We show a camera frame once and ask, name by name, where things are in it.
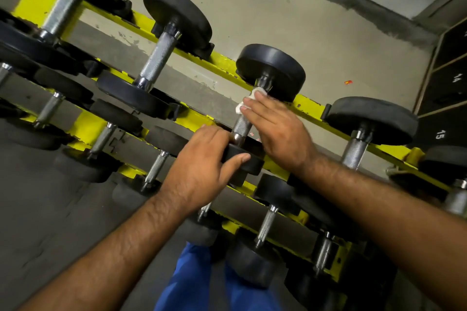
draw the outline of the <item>person's right arm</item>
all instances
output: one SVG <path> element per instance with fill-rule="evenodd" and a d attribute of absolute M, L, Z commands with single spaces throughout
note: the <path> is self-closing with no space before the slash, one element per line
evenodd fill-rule
<path fill-rule="evenodd" d="M 278 165 L 355 220 L 392 261 L 445 310 L 467 310 L 467 223 L 318 153 L 306 128 L 260 92 L 242 113 Z"/>

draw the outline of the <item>person's left hand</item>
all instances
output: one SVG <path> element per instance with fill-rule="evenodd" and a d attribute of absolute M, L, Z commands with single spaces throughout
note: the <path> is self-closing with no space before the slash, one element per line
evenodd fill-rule
<path fill-rule="evenodd" d="M 251 158 L 239 154 L 222 164 L 228 142 L 229 132 L 220 127 L 198 129 L 172 165 L 161 192 L 181 198 L 187 214 L 213 201 L 242 163 Z"/>

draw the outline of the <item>blue pants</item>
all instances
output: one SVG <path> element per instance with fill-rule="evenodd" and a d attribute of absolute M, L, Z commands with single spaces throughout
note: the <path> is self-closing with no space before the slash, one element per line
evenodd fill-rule
<path fill-rule="evenodd" d="M 175 272 L 154 311 L 207 311 L 210 278 L 209 248 L 188 243 L 178 258 Z M 281 310 L 271 291 L 251 286 L 227 265 L 225 289 L 231 311 Z"/>

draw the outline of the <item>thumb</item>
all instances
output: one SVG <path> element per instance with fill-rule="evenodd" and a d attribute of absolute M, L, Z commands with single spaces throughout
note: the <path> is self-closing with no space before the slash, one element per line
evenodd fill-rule
<path fill-rule="evenodd" d="M 226 186 L 235 171 L 240 168 L 242 163 L 247 162 L 249 159 L 251 159 L 251 155 L 244 153 L 235 155 L 227 160 L 220 168 L 219 181 L 222 186 Z"/>

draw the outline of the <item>person's right hand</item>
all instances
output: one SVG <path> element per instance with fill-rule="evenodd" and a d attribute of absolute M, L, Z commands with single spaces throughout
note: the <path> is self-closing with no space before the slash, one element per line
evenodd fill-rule
<path fill-rule="evenodd" d="M 283 169 L 301 177 L 318 157 L 310 134 L 285 105 L 256 91 L 255 100 L 245 97 L 242 114 L 258 130 L 264 151 Z"/>

